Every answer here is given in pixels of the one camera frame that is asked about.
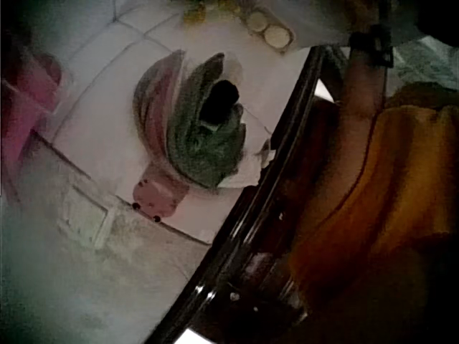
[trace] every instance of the tile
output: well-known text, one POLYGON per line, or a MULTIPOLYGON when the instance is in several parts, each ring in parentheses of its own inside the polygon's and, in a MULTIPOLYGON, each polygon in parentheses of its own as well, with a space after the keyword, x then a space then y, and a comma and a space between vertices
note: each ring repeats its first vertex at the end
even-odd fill
POLYGON ((113 23, 80 49, 67 64, 72 83, 68 96, 63 99, 65 106, 41 123, 37 130, 40 135, 52 142, 62 121, 90 83, 127 46, 140 39, 142 36, 134 29, 113 23))
POLYGON ((56 137, 57 150, 129 203, 149 160, 131 110, 133 91, 143 73, 168 53, 148 40, 129 47, 79 99, 56 137))
POLYGON ((216 194, 190 189, 174 215, 163 221, 211 244, 241 193, 240 188, 222 188, 216 194))
POLYGON ((116 18, 119 18, 131 9, 147 4, 149 1, 155 0, 114 0, 116 18))
POLYGON ((66 62, 113 20, 112 0, 32 1, 24 16, 32 44, 66 62))
POLYGON ((183 12, 183 10, 184 7, 179 6, 175 1, 148 1, 147 4, 142 4, 127 11, 118 20, 145 33, 173 15, 183 12))
POLYGON ((302 49, 282 56, 251 35, 239 19, 217 15, 192 27, 175 16, 148 35, 171 50, 185 49, 196 64, 217 52, 235 55, 243 69, 240 102, 269 130, 279 121, 308 55, 302 49))

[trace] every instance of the orange fabric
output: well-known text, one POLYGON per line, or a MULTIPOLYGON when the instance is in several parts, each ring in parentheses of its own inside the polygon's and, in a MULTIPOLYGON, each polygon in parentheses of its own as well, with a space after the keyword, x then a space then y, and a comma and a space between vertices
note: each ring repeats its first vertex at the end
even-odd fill
POLYGON ((305 301, 320 305, 368 264, 455 225, 459 107, 403 105, 378 116, 360 179, 318 228, 301 228, 290 256, 305 301))

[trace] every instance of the folded cloth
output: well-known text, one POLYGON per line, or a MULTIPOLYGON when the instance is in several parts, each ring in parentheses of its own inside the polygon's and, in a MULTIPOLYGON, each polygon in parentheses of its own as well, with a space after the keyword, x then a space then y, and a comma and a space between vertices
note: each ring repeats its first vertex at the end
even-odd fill
POLYGON ((223 73, 219 53, 199 65, 185 80, 167 125, 167 153, 174 168, 205 188, 216 188, 237 170, 245 141, 241 104, 231 107, 226 120, 209 127, 199 116, 214 84, 223 73))

